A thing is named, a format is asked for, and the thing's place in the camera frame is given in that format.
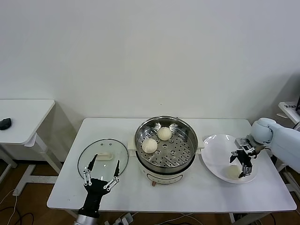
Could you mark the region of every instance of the power cord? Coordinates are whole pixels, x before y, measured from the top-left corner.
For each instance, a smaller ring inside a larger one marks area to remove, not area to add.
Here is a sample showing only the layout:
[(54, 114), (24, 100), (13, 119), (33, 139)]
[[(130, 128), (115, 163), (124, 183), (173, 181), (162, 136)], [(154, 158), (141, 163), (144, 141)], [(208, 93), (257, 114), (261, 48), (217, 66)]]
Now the power cord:
[(171, 224), (171, 223), (164, 223), (164, 224), (167, 224), (167, 225), (192, 225), (190, 223), (181, 223), (181, 224)]
[(31, 213), (31, 212), (28, 212), (28, 213), (25, 213), (23, 216), (21, 216), (18, 220), (17, 220), (17, 222), (14, 224), (14, 225), (17, 225), (17, 223), (20, 221), (20, 225), (22, 225), (22, 218), (24, 217), (24, 216), (26, 216), (26, 215), (31, 215), (32, 216), (32, 222), (31, 222), (31, 225), (33, 225), (33, 222), (34, 222), (34, 216), (33, 216), (33, 214)]
[(9, 218), (9, 221), (8, 221), (7, 225), (9, 225), (9, 222), (10, 222), (11, 218), (13, 217), (13, 215), (14, 215), (14, 213), (15, 213), (15, 207), (17, 206), (17, 200), (18, 200), (18, 196), (15, 196), (14, 212), (13, 212), (13, 214), (11, 214), (11, 216), (10, 216), (10, 218)]
[(187, 217), (190, 217), (190, 218), (192, 218), (193, 220), (196, 220), (200, 225), (203, 225), (203, 223), (201, 223), (198, 219), (196, 219), (195, 217), (192, 217), (192, 216), (190, 216), (190, 215), (187, 215)]
[[(15, 189), (10, 190), (10, 191), (7, 193), (7, 195), (1, 200), (0, 204), (2, 204), (2, 202), (4, 201), (4, 199), (6, 199), (6, 197), (7, 197), (11, 192), (13, 192), (14, 190), (15, 190)], [(16, 205), (17, 205), (17, 196), (15, 197), (15, 205), (14, 205), (14, 206), (6, 207), (6, 208), (3, 208), (3, 209), (0, 210), (0, 212), (2, 212), (2, 211), (7, 210), (7, 209), (14, 209), (14, 212), (13, 212), (13, 214), (10, 216), (7, 225), (9, 225), (9, 222), (10, 222), (10, 220), (11, 220), (11, 218), (13, 217), (13, 215), (14, 215), (15, 212), (17, 212), (17, 214), (18, 214), (18, 216), (19, 216), (19, 219), (17, 220), (17, 222), (16, 222), (14, 225), (17, 225), (19, 222), (20, 222), (20, 225), (22, 225), (22, 218), (23, 218), (24, 216), (26, 216), (26, 215), (31, 215), (31, 216), (32, 216), (32, 222), (31, 222), (31, 225), (33, 225), (33, 222), (34, 222), (34, 216), (33, 216), (33, 214), (32, 214), (31, 212), (28, 212), (28, 213), (25, 213), (23, 216), (21, 216), (21, 214), (20, 214), (19, 210), (17, 209)]]
[(192, 213), (189, 213), (189, 214), (183, 214), (183, 216), (181, 216), (181, 217), (178, 217), (178, 218), (175, 218), (175, 219), (169, 219), (169, 220), (167, 220), (167, 221), (164, 221), (164, 222), (162, 222), (162, 223), (160, 223), (160, 224), (155, 224), (155, 225), (166, 224), (166, 223), (168, 223), (168, 222), (170, 222), (170, 221), (174, 221), (174, 220), (177, 220), (177, 219), (180, 219), (180, 218), (183, 218), (183, 217), (190, 217), (190, 218), (196, 220), (200, 225), (203, 225), (199, 220), (197, 220), (196, 218), (194, 218), (194, 217), (192, 217), (192, 216), (190, 216), (190, 215), (192, 215)]
[(274, 225), (276, 225), (276, 219), (275, 219), (275, 217), (273, 216), (272, 213), (271, 213), (270, 215), (272, 216), (272, 218), (273, 218), (273, 220), (274, 220)]
[(299, 214), (299, 216), (300, 216), (300, 212), (298, 211), (298, 210), (295, 210), (298, 214)]
[(9, 207), (6, 207), (6, 208), (4, 208), (4, 209), (1, 209), (0, 212), (2, 212), (2, 211), (4, 211), (4, 210), (8, 210), (8, 209), (14, 209), (14, 210), (18, 213), (18, 215), (19, 215), (19, 220), (18, 220), (18, 222), (20, 221), (20, 225), (22, 225), (22, 220), (20, 220), (20, 219), (21, 219), (21, 214), (20, 214), (20, 212), (19, 212), (19, 210), (18, 210), (17, 208), (15, 208), (15, 207), (13, 207), (13, 206), (9, 206)]

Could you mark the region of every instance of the computer mouse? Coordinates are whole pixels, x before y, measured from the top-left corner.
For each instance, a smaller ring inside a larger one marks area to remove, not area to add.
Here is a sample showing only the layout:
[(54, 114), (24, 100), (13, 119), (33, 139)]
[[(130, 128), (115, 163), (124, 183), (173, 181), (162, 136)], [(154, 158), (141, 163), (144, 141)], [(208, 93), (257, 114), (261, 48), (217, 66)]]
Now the computer mouse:
[(11, 126), (10, 118), (6, 118), (6, 119), (0, 121), (0, 130), (6, 130), (6, 129), (10, 128), (10, 126)]

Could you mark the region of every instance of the small white table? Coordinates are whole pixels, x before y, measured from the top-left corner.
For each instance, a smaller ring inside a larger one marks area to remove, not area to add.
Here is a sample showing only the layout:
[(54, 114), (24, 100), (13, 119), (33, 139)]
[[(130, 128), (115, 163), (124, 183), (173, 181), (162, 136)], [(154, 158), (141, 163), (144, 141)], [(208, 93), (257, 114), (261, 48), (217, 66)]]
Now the small white table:
[[(38, 153), (59, 173), (62, 167), (60, 161), (48, 149), (43, 140), (37, 135), (36, 131), (45, 117), (51, 111), (55, 104), (53, 99), (34, 99), (34, 100), (0, 100), (0, 120), (11, 118), (12, 126), (6, 130), (0, 130), (0, 145), (6, 152), (9, 149), (7, 144), (19, 144), (31, 147), (35, 143), (40, 147)], [(0, 150), (0, 158), (8, 164), (2, 174), (1, 179), (9, 171), (10, 167), (15, 168), (17, 164), (4, 152)], [(55, 183), (55, 176), (31, 176), (35, 165), (30, 165), (13, 195), (20, 195), (26, 183)]]
[[(94, 141), (113, 138), (127, 146), (145, 119), (85, 119), (71, 147), (47, 202), (53, 209), (78, 210), (86, 191), (77, 171), (82, 151)], [(184, 119), (201, 140), (212, 134), (245, 137), (251, 125), (247, 120)], [(224, 213), (255, 212), (236, 224), (250, 223), (275, 211), (296, 209), (296, 204), (263, 151), (257, 160), (259, 172), (252, 182), (231, 184), (214, 176), (196, 157), (184, 178), (169, 186), (151, 186), (138, 168), (136, 157), (129, 157), (127, 168), (110, 194), (102, 198), (101, 211)]]
[(279, 108), (292, 120), (294, 124), (300, 122), (300, 115), (296, 112), (296, 102), (280, 102)]

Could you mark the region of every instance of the robotic arm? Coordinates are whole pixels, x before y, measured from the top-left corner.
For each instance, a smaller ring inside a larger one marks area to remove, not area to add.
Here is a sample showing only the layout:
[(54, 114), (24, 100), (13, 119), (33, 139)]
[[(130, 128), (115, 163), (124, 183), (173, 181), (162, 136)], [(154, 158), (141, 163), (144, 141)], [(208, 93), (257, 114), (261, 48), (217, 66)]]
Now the robotic arm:
[(300, 132), (297, 130), (283, 127), (272, 119), (260, 118), (254, 122), (251, 134), (237, 138), (235, 144), (238, 149), (232, 152), (230, 163), (236, 158), (239, 160), (242, 165), (239, 178), (251, 174), (251, 159), (264, 148), (270, 148), (277, 158), (300, 173)]
[(113, 179), (109, 182), (90, 177), (90, 172), (94, 167), (97, 155), (94, 156), (88, 167), (83, 170), (84, 188), (88, 194), (85, 198), (84, 205), (78, 211), (78, 217), (74, 225), (96, 225), (99, 218), (99, 207), (101, 199), (108, 194), (111, 189), (120, 181), (120, 161), (118, 160)]

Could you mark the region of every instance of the power strip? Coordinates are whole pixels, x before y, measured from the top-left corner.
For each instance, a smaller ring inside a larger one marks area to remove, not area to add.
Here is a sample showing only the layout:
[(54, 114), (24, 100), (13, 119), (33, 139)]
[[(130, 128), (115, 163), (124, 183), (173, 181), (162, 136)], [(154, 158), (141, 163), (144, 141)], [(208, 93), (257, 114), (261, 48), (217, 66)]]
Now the power strip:
[[(123, 218), (116, 219), (116, 222), (112, 225), (128, 225), (133, 222), (133, 217), (130, 213), (127, 213)], [(104, 225), (110, 225), (108, 221), (104, 222)]]

